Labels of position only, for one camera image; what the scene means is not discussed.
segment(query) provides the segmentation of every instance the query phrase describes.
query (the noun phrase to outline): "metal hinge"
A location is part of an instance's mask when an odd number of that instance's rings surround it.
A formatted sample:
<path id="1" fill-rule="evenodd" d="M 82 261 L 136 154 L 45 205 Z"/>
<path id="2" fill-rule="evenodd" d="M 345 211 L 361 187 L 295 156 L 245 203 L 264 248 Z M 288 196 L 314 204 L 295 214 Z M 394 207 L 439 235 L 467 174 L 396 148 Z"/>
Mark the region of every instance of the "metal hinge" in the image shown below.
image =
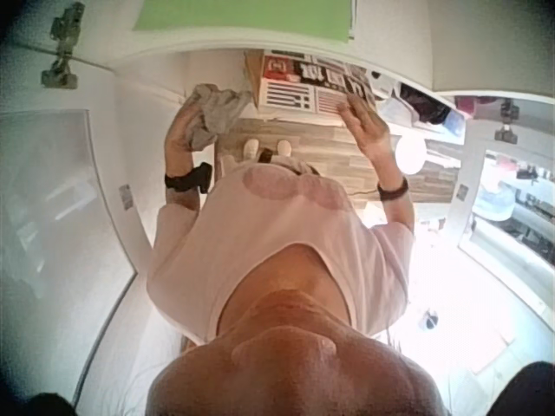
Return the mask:
<path id="1" fill-rule="evenodd" d="M 84 10 L 83 3 L 73 3 L 63 11 L 62 17 L 56 17 L 52 22 L 50 37 L 58 41 L 57 59 L 52 63 L 50 69 L 41 73 L 41 83 L 44 87 L 77 88 L 77 75 L 71 73 L 69 60 L 73 55 L 73 48 L 79 40 Z"/>
<path id="2" fill-rule="evenodd" d="M 519 119 L 519 114 L 520 108 L 514 105 L 512 99 L 505 98 L 503 104 L 501 104 L 501 120 L 503 121 L 503 126 L 495 132 L 495 139 L 497 141 L 504 141 L 512 145 L 517 144 L 519 136 L 513 133 L 511 124 L 513 121 Z"/>

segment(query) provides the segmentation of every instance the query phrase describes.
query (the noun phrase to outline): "white door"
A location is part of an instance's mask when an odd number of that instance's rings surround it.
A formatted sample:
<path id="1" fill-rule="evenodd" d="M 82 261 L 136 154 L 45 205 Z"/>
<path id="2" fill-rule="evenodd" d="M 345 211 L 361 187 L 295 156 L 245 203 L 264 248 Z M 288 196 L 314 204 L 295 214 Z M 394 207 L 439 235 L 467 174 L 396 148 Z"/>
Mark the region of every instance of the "white door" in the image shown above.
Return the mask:
<path id="1" fill-rule="evenodd" d="M 445 236 L 555 329 L 555 138 L 513 125 L 513 145 L 494 140 L 499 128 L 467 123 Z"/>
<path id="2" fill-rule="evenodd" d="M 78 89 L 44 88 L 54 59 L 18 47 L 1 56 L 0 348 L 14 393 L 75 402 L 151 248 L 125 195 L 114 75 L 72 61 Z"/>

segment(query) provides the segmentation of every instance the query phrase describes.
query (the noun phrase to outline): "hand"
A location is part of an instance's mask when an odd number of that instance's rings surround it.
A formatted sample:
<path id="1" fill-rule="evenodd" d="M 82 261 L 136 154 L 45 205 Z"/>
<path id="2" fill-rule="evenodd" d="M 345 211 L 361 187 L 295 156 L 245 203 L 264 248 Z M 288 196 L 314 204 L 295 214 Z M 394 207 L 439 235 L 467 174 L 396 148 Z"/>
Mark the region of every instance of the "hand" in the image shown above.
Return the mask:
<path id="1" fill-rule="evenodd" d="M 186 140 L 187 126 L 200 114 L 199 104 L 183 106 L 173 118 L 172 125 L 167 130 L 165 147 L 175 152 L 191 152 Z"/>
<path id="2" fill-rule="evenodd" d="M 345 126 L 355 136 L 356 144 L 371 162 L 390 155 L 389 127 L 375 110 L 374 101 L 368 105 L 357 95 L 347 96 L 349 105 L 339 104 L 337 110 Z"/>

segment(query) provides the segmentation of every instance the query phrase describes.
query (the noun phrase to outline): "black wristwatch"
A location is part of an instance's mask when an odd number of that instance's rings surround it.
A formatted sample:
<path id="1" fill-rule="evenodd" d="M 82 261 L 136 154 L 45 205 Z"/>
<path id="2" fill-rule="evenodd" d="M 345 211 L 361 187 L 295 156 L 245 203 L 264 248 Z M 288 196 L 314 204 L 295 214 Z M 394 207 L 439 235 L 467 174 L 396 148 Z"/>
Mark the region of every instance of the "black wristwatch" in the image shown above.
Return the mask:
<path id="1" fill-rule="evenodd" d="M 164 177 L 166 188 L 177 192 L 186 192 L 198 186 L 200 193 L 208 193 L 210 181 L 212 180 L 212 165 L 202 162 L 200 166 L 193 168 L 187 175 L 177 178 Z"/>
<path id="2" fill-rule="evenodd" d="M 399 199 L 405 193 L 408 192 L 408 182 L 407 178 L 402 179 L 402 185 L 400 188 L 395 189 L 394 191 L 384 191 L 380 184 L 378 184 L 378 193 L 380 194 L 381 201 L 393 201 L 395 199 Z"/>

